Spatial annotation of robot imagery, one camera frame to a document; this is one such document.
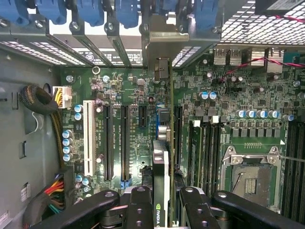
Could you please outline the green RAM stick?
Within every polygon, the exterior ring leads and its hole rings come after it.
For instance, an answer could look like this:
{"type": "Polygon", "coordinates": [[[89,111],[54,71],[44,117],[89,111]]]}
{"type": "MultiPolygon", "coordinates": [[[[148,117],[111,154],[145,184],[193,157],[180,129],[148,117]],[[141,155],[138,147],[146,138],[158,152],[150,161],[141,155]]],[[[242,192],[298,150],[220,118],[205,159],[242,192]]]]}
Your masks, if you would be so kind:
{"type": "Polygon", "coordinates": [[[201,186],[202,173],[202,135],[203,129],[200,120],[190,122],[190,147],[189,147],[189,184],[201,186]]]}

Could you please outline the RAM slot with white clips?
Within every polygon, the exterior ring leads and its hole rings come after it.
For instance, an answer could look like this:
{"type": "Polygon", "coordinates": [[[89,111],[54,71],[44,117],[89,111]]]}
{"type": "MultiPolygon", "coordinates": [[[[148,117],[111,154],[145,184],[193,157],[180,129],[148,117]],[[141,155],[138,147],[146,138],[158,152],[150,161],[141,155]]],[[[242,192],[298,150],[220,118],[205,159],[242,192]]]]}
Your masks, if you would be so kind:
{"type": "MultiPolygon", "coordinates": [[[[298,123],[291,124],[289,127],[289,153],[288,155],[294,159],[299,158],[298,150],[298,134],[300,126],[298,123]]],[[[299,162],[289,160],[289,185],[290,185],[290,217],[297,219],[297,207],[298,207],[298,189],[299,189],[299,162]]]]}
{"type": "Polygon", "coordinates": [[[217,178],[218,178],[218,154],[219,154],[219,116],[212,116],[212,165],[211,165],[211,189],[212,192],[217,190],[217,178]]]}

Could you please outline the CPU socket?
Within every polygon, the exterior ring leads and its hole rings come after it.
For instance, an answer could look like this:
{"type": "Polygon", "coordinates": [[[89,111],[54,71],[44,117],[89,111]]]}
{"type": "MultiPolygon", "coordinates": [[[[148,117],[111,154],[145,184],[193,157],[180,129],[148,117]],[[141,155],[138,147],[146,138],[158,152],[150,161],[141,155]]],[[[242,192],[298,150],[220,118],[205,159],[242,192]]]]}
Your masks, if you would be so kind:
{"type": "Polygon", "coordinates": [[[280,213],[281,159],[277,146],[269,151],[237,152],[233,145],[224,148],[219,189],[280,213]]]}

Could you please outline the teal serial port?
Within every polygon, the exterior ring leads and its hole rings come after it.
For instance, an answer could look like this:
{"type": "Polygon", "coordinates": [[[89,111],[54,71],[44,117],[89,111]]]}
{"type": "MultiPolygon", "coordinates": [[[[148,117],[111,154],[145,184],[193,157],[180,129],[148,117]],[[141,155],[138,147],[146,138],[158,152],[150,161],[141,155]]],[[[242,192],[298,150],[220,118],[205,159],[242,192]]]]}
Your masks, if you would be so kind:
{"type": "Polygon", "coordinates": [[[285,52],[283,62],[284,63],[299,63],[299,52],[285,52]]]}

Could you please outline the black open PC case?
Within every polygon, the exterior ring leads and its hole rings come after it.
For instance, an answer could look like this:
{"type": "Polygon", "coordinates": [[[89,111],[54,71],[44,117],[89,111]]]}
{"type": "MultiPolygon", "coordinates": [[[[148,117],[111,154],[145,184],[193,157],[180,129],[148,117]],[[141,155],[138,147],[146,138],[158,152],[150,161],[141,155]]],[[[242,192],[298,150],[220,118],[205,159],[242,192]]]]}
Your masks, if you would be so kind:
{"type": "Polygon", "coordinates": [[[305,229],[305,0],[0,0],[0,229],[305,229]]]}

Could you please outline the small silver port block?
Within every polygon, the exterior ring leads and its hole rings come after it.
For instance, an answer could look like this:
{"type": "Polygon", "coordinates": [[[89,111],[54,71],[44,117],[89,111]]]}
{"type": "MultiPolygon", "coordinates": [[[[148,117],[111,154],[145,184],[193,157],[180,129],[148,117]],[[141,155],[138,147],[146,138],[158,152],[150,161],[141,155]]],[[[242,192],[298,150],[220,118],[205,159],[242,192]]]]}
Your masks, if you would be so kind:
{"type": "Polygon", "coordinates": [[[266,71],[267,73],[281,73],[283,70],[284,51],[278,48],[269,48],[267,54],[266,71]]]}

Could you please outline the blue card clip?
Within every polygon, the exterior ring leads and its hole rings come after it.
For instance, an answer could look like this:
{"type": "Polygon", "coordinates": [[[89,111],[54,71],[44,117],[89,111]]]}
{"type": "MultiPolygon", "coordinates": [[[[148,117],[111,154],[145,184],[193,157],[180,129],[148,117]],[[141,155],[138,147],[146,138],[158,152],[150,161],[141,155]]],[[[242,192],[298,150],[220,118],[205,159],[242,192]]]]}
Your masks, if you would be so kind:
{"type": "Polygon", "coordinates": [[[19,26],[28,25],[26,0],[0,0],[0,16],[19,26]]]}
{"type": "Polygon", "coordinates": [[[194,0],[196,32],[201,33],[222,24],[224,0],[194,0]]]}
{"type": "Polygon", "coordinates": [[[67,9],[65,0],[35,0],[38,11],[55,25],[65,24],[67,9]]]}
{"type": "Polygon", "coordinates": [[[138,0],[115,0],[116,17],[125,29],[138,26],[138,0]]]}
{"type": "Polygon", "coordinates": [[[166,15],[169,12],[174,12],[178,0],[160,0],[159,1],[159,14],[166,15]]]}
{"type": "Polygon", "coordinates": [[[102,0],[77,0],[79,16],[92,27],[104,24],[102,0]]]}

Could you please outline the grey power supply unit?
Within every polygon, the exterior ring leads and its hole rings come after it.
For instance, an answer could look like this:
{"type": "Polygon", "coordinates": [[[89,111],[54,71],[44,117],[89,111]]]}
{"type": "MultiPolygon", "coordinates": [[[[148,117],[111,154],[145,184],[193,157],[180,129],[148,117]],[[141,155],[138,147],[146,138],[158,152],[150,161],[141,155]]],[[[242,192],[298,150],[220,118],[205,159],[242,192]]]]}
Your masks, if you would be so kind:
{"type": "Polygon", "coordinates": [[[30,83],[50,91],[59,79],[44,63],[0,50],[0,229],[21,229],[27,204],[59,169],[51,119],[20,102],[30,83]]]}

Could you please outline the thin metal locking lever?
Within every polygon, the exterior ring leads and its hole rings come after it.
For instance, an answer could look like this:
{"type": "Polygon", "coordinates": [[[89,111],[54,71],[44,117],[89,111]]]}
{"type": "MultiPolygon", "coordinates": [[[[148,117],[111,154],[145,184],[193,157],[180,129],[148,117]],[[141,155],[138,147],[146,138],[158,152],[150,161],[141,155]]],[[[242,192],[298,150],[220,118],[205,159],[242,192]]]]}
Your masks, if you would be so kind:
{"type": "Polygon", "coordinates": [[[279,157],[281,159],[287,159],[287,160],[293,160],[293,161],[305,163],[305,159],[299,159],[299,158],[294,158],[294,157],[289,157],[289,156],[279,156],[279,157]]]}

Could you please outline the blue expansion slot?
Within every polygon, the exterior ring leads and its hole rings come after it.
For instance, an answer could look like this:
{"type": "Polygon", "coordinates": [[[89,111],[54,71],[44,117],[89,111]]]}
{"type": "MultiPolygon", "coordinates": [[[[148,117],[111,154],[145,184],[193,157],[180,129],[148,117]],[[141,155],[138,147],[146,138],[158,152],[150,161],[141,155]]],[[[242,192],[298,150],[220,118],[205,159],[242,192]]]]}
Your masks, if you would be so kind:
{"type": "Polygon", "coordinates": [[[156,103],[156,140],[158,139],[158,126],[159,126],[159,115],[158,115],[159,103],[156,103]]]}

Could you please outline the white power connector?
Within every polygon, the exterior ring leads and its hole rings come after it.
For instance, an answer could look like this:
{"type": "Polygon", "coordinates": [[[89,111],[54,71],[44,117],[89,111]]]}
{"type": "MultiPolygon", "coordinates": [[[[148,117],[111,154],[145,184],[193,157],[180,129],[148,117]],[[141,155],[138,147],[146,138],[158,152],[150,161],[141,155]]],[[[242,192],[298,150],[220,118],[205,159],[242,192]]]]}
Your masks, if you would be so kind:
{"type": "Polygon", "coordinates": [[[59,109],[71,109],[72,107],[72,89],[67,86],[53,86],[52,96],[59,109]]]}

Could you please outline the silver USB port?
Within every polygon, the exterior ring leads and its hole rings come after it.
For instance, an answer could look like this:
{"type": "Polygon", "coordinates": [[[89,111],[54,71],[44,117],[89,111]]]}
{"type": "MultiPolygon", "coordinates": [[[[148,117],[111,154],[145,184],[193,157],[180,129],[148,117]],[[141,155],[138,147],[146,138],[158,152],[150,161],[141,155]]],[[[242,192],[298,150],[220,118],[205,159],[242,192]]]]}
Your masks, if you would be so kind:
{"type": "Polygon", "coordinates": [[[213,50],[213,64],[214,65],[226,65],[226,50],[225,49],[214,49],[213,50]]]}
{"type": "Polygon", "coordinates": [[[230,49],[228,52],[228,58],[231,66],[238,66],[242,63],[242,51],[230,49]]]}

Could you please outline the long black expansion slot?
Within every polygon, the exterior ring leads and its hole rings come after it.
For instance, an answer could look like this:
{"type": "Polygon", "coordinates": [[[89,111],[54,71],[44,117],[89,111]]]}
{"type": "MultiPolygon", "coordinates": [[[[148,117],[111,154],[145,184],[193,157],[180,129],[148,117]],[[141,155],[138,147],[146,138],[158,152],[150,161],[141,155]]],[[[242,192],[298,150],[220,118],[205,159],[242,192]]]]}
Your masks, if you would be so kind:
{"type": "Polygon", "coordinates": [[[128,105],[121,106],[121,187],[130,185],[130,111],[128,105]]]}
{"type": "Polygon", "coordinates": [[[112,107],[103,107],[103,132],[104,144],[104,181],[111,181],[113,177],[113,130],[112,130],[112,107]]]}
{"type": "Polygon", "coordinates": [[[174,149],[175,149],[175,164],[178,166],[181,163],[181,141],[182,141],[182,118],[183,118],[183,109],[181,106],[174,107],[174,149]]]}

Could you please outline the large silver port block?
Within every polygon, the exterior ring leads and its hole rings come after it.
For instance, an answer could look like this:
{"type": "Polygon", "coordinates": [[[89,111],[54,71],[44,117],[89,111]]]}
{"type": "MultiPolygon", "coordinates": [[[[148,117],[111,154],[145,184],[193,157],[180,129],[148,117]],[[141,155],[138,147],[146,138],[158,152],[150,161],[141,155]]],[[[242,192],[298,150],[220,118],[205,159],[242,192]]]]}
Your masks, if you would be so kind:
{"type": "Polygon", "coordinates": [[[242,50],[242,64],[247,64],[247,67],[259,68],[264,67],[264,60],[257,60],[265,56],[264,48],[247,48],[242,50]]]}

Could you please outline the white expansion slot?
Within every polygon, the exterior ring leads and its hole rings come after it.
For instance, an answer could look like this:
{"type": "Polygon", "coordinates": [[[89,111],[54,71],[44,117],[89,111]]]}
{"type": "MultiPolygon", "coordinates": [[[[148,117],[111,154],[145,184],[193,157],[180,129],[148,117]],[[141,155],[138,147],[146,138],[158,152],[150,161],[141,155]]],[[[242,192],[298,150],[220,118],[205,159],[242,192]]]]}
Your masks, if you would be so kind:
{"type": "Polygon", "coordinates": [[[83,101],[83,143],[84,143],[84,175],[93,176],[96,172],[96,130],[95,102],[83,101]]]}

